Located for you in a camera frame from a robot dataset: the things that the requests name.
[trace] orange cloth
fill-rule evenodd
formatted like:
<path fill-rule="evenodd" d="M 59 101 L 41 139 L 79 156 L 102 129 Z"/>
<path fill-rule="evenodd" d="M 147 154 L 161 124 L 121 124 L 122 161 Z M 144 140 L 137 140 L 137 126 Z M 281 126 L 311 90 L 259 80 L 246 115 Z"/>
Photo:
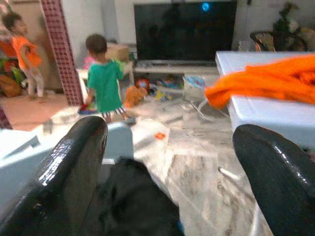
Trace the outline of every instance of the orange cloth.
<path fill-rule="evenodd" d="M 12 45 L 16 52 L 16 55 L 19 60 L 19 67 L 21 69 L 29 69 L 21 56 L 21 49 L 26 46 L 28 48 L 26 52 L 26 57 L 30 61 L 33 66 L 39 66 L 41 64 L 41 58 L 36 52 L 37 46 L 32 44 L 26 37 L 24 36 L 15 36 L 12 37 Z"/>
<path fill-rule="evenodd" d="M 205 88 L 211 106 L 222 109 L 233 95 L 315 104 L 315 54 L 292 57 L 226 75 Z"/>

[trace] striped shorts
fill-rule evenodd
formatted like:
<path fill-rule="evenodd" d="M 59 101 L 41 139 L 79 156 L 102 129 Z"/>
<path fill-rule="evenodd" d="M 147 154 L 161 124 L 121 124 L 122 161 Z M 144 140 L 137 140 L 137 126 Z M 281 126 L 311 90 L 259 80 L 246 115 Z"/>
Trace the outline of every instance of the striped shorts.
<path fill-rule="evenodd" d="M 117 109 L 110 111 L 110 112 L 102 112 L 103 118 L 105 118 L 105 117 L 110 118 L 111 112 L 114 112 L 115 114 L 122 115 L 123 113 L 126 112 L 126 108 L 124 106 L 121 106 L 120 108 L 117 108 Z"/>

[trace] red tiled pillar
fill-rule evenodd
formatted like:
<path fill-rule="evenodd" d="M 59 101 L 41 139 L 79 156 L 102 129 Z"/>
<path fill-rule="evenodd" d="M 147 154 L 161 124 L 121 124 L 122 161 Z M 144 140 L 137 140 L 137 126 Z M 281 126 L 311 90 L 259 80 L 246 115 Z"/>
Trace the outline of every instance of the red tiled pillar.
<path fill-rule="evenodd" d="M 62 0 L 41 0 L 41 3 L 68 104 L 82 105 L 82 92 L 79 77 L 74 66 Z"/>
<path fill-rule="evenodd" d="M 6 117 L 2 107 L 0 107 L 0 128 L 12 129 L 12 126 L 11 126 L 8 118 Z"/>

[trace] blue light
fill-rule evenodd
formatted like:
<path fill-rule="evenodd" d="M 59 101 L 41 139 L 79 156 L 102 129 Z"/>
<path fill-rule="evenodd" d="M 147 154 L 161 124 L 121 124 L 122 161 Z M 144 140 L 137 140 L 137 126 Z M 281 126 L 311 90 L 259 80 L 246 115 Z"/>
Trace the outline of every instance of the blue light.
<path fill-rule="evenodd" d="M 209 11 L 210 10 L 210 4 L 207 2 L 203 3 L 201 7 L 202 7 L 203 11 Z"/>

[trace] child's arm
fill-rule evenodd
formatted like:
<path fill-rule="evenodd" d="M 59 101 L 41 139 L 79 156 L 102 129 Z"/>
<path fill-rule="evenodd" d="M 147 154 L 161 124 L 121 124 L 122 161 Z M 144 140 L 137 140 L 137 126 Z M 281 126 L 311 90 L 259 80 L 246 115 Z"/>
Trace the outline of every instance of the child's arm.
<path fill-rule="evenodd" d="M 27 50 L 28 50 L 27 46 L 23 46 L 23 47 L 21 48 L 21 57 L 22 57 L 24 63 L 26 64 L 27 68 L 28 68 L 29 70 L 31 70 L 34 75 L 36 75 L 36 74 L 38 73 L 38 71 L 33 69 L 33 66 L 32 66 L 31 62 L 30 62 L 29 59 L 26 57 L 26 52 L 27 52 Z"/>
<path fill-rule="evenodd" d="M 85 101 L 85 104 L 90 105 L 93 102 L 93 98 L 95 95 L 95 90 L 93 88 L 89 89 L 89 96 L 87 98 L 87 100 Z"/>

